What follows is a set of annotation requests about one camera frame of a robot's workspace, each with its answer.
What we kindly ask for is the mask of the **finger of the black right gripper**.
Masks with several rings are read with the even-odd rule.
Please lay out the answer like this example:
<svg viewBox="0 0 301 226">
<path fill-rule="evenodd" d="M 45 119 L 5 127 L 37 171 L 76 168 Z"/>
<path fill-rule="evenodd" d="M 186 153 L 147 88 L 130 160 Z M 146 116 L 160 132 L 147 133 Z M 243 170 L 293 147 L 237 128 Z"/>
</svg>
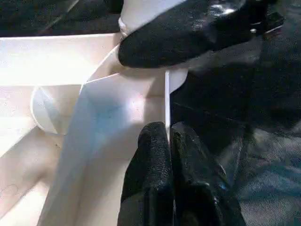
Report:
<svg viewBox="0 0 301 226">
<path fill-rule="evenodd" d="M 159 68 L 248 41 L 249 7 L 248 0 L 186 0 L 124 38 L 118 59 Z"/>
</svg>

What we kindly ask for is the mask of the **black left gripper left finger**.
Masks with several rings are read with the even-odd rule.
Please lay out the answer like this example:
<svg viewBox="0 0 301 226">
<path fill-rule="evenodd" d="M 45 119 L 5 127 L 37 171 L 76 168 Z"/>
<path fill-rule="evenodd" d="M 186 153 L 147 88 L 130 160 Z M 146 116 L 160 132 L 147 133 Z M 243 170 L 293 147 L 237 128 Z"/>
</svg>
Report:
<svg viewBox="0 0 301 226">
<path fill-rule="evenodd" d="M 121 226 L 174 225 L 174 182 L 166 128 L 147 124 L 125 172 L 120 200 Z"/>
</svg>

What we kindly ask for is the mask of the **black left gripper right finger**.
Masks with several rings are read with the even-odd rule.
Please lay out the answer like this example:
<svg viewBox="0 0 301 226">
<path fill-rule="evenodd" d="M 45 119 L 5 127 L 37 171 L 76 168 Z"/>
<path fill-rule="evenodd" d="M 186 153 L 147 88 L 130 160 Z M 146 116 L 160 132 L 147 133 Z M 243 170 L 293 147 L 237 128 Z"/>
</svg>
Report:
<svg viewBox="0 0 301 226">
<path fill-rule="evenodd" d="M 221 165 L 183 122 L 171 127 L 171 152 L 178 225 L 241 226 L 241 208 Z"/>
</svg>

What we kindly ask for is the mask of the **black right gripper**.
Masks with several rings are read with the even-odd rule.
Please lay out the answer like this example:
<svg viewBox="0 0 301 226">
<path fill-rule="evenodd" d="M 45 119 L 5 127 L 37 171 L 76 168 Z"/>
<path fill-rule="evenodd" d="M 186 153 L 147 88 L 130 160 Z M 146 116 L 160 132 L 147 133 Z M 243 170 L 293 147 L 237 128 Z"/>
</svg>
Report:
<svg viewBox="0 0 301 226">
<path fill-rule="evenodd" d="M 276 10 L 278 3 L 279 0 L 246 0 L 244 34 L 268 34 L 281 29 L 285 18 Z"/>
</svg>

